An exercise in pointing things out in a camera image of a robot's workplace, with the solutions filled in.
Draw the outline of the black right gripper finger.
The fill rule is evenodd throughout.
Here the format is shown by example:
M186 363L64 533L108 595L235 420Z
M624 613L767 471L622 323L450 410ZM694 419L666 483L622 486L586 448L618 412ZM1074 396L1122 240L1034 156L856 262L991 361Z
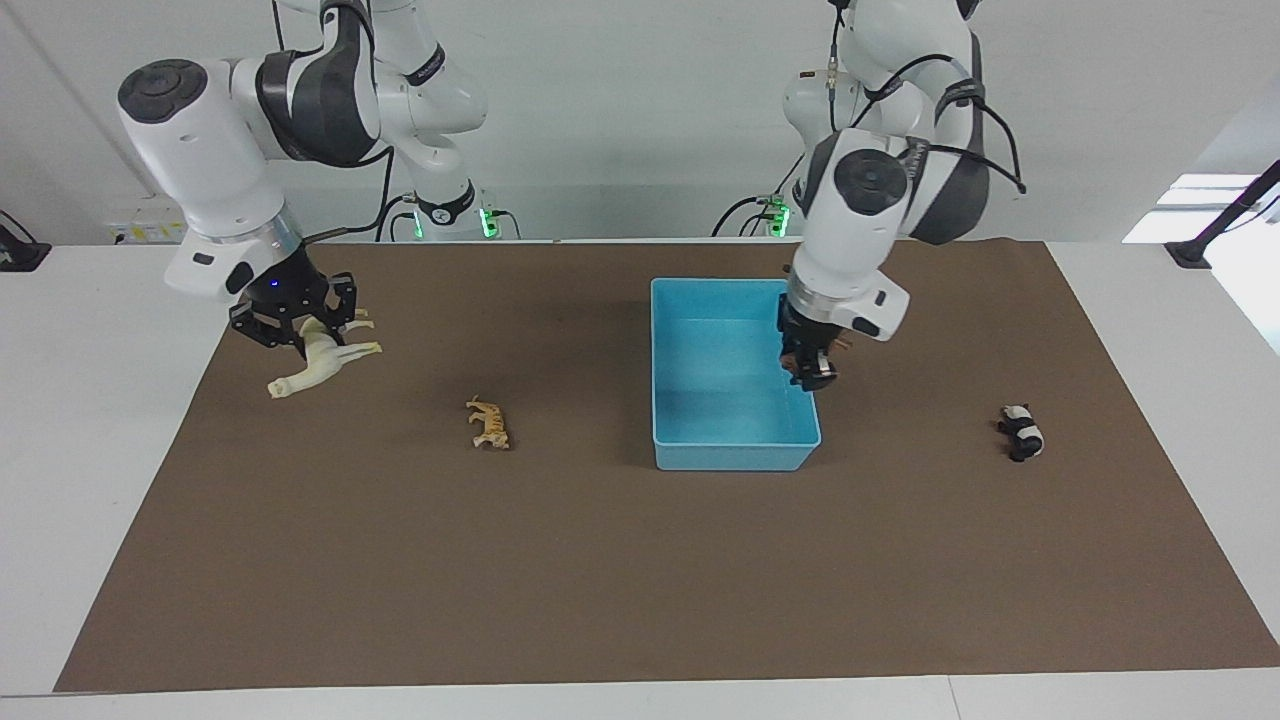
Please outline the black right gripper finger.
M292 347L306 357L305 341L296 329L300 314L285 311L279 316L262 316L255 310L230 310L230 328L253 342L268 347Z
M324 304L323 323L329 331L343 331L357 315L357 284L349 272L335 273L326 278L335 305Z

